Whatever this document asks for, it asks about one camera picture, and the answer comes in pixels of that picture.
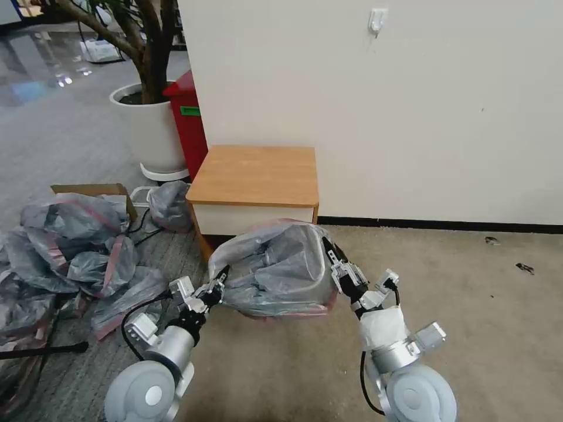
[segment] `grey carpet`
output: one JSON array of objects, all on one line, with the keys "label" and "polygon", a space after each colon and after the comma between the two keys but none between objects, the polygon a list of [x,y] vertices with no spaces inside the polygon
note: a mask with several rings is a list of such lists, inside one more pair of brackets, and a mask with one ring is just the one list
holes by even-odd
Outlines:
[{"label": "grey carpet", "polygon": [[[168,76],[175,79],[189,69],[185,52],[172,53]],[[127,127],[110,107],[109,94],[135,82],[130,62],[98,65],[88,78],[0,116],[0,230],[19,222],[21,208],[46,198],[54,183],[121,182],[131,192],[150,185],[124,142]],[[141,264],[160,268],[168,280],[203,276],[194,234],[160,233],[139,247]],[[92,421],[103,416],[103,399],[111,380],[134,362],[119,335],[97,342],[90,333],[88,314],[81,320],[61,321],[55,345],[87,339],[83,355],[50,356],[36,393],[16,420]]]}]

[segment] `black cord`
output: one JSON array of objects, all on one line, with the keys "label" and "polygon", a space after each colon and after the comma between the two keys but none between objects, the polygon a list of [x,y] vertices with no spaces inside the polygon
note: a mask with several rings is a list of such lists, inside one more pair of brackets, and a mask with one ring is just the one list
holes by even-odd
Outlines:
[{"label": "black cord", "polygon": [[359,383],[362,386],[362,393],[364,394],[365,401],[368,403],[368,406],[382,416],[385,416],[385,412],[377,407],[371,402],[368,396],[368,392],[365,389],[365,380],[364,380],[364,365],[365,365],[365,351],[362,352],[362,358],[359,361]]},{"label": "black cord", "polygon": [[152,232],[151,234],[149,234],[148,236],[143,237],[141,240],[137,240],[137,241],[135,242],[135,246],[139,246],[141,243],[143,243],[144,241],[150,239],[152,236],[154,236],[155,234],[160,233],[160,232],[163,231],[163,230],[164,230],[164,229],[161,227],[160,229],[158,229],[158,230]]},{"label": "black cord", "polygon": [[9,350],[7,352],[0,352],[0,360],[28,358],[30,356],[45,356],[52,355],[53,353],[84,353],[86,350],[88,350],[88,342],[83,341],[68,346],[47,346],[37,349]]},{"label": "black cord", "polygon": [[123,317],[123,319],[121,320],[121,335],[123,336],[123,339],[125,340],[125,343],[127,343],[127,346],[129,346],[129,348],[131,349],[131,351],[133,352],[133,354],[135,354],[135,356],[137,357],[137,359],[139,360],[145,360],[144,357],[141,356],[141,354],[138,352],[138,350],[135,348],[135,346],[133,346],[133,343],[131,343],[131,341],[129,340],[129,337],[127,337],[127,333],[125,332],[125,324],[127,323],[127,320],[129,319],[129,317],[131,316],[131,314],[133,312],[135,312],[136,310],[138,310],[139,308],[142,308],[143,306],[147,306],[150,305],[151,303],[154,302],[158,302],[160,300],[166,299],[170,297],[170,293],[168,291],[156,296],[154,299],[150,299],[149,301],[143,302],[141,304],[138,304],[137,306],[132,307]]},{"label": "black cord", "polygon": [[392,290],[393,293],[395,293],[395,305],[399,306],[399,304],[401,303],[401,299],[399,298],[399,288],[397,287],[397,285],[393,283],[392,279],[388,278],[383,283],[383,286],[388,288],[389,290]]},{"label": "black cord", "polygon": [[145,218],[147,217],[149,211],[150,211],[149,208],[147,208],[147,210],[143,214],[143,218],[141,218],[141,223],[135,230],[131,230],[131,226],[133,225],[133,222],[131,222],[131,224],[129,224],[129,227],[127,228],[127,233],[136,233],[139,230],[141,230],[143,228],[143,223],[145,222]]}]

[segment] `potted plant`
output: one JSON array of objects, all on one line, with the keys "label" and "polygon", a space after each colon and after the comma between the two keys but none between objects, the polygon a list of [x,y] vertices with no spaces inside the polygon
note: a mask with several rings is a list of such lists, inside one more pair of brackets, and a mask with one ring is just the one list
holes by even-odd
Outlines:
[{"label": "potted plant", "polygon": [[[141,163],[143,174],[169,181],[188,175],[184,153],[168,99],[167,67],[175,35],[174,0],[56,0],[69,15],[89,26],[127,55],[140,81],[110,95],[110,102],[130,128],[129,144]],[[111,13],[121,34],[108,29],[100,11]]]}]

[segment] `black baseboard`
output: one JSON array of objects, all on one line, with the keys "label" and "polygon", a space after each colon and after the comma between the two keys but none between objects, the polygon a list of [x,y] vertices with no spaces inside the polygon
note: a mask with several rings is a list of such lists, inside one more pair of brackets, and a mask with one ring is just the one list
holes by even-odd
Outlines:
[{"label": "black baseboard", "polygon": [[400,227],[406,229],[461,230],[464,232],[513,232],[563,234],[558,224],[474,223],[433,220],[369,219],[319,216],[317,224],[329,226]]}]

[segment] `green label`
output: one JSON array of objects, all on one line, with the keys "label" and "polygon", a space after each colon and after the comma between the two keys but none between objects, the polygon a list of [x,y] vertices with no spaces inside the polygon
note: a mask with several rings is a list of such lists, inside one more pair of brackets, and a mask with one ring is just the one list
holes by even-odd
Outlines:
[{"label": "green label", "polygon": [[199,107],[188,107],[186,105],[180,106],[181,115],[201,115],[199,112]]}]

